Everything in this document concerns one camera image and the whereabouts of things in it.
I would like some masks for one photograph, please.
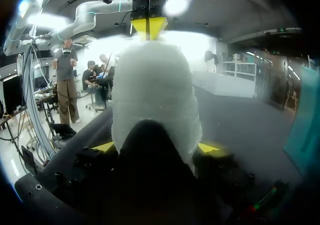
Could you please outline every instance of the gray t-shirt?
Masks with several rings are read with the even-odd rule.
[[[77,51],[71,48],[70,55],[63,55],[62,48],[60,48],[54,55],[55,59],[58,59],[56,67],[56,81],[62,82],[64,80],[74,79],[74,67],[70,65],[70,59],[78,61]]]

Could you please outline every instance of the khaki pants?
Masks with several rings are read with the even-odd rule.
[[[77,108],[77,89],[74,80],[58,81],[56,84],[59,100],[59,115],[60,123],[70,124],[69,112],[71,121],[74,123],[79,119]]]

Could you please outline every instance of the white railing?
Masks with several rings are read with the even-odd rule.
[[[228,76],[232,75],[232,77],[247,79],[256,82],[257,65],[253,62],[225,61],[222,63],[222,74]]]

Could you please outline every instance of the man standing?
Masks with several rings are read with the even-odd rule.
[[[103,106],[104,102],[100,92],[101,87],[89,81],[94,77],[93,69],[95,65],[95,61],[88,61],[88,69],[84,71],[82,76],[82,86],[83,90],[85,90],[87,93],[95,93],[95,103],[97,106]]]
[[[73,123],[80,123],[77,108],[77,89],[74,80],[74,67],[77,65],[77,52],[72,47],[72,39],[64,40],[54,56],[53,69],[56,69],[56,89],[59,100],[59,115],[62,124],[69,124],[69,114]]]

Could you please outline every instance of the white foam object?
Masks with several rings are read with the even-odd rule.
[[[182,160],[192,169],[202,128],[192,74],[177,46],[142,41],[128,47],[116,67],[112,110],[111,133],[118,152],[138,122],[153,120],[163,125]]]

